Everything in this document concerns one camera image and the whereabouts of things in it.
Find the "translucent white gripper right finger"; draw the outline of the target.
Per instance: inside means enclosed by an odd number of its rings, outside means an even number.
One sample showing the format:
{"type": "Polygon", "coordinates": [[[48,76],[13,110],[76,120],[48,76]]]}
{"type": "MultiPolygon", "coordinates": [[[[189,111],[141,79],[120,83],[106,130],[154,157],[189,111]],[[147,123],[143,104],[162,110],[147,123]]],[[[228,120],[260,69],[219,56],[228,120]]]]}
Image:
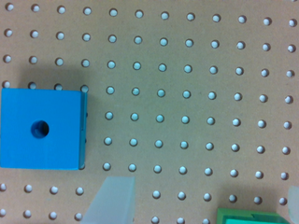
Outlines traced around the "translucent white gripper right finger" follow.
{"type": "Polygon", "coordinates": [[[288,210],[291,221],[299,224],[299,187],[290,186],[289,188],[288,210]]]}

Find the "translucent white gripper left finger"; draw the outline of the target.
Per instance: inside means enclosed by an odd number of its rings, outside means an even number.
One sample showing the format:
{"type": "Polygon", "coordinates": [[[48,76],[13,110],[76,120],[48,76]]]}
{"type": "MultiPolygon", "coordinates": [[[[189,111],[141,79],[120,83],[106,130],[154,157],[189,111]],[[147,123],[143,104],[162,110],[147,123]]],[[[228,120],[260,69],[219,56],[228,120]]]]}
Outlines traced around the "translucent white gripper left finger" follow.
{"type": "Polygon", "coordinates": [[[80,224],[133,224],[135,179],[109,176],[95,195],[80,224]]]}

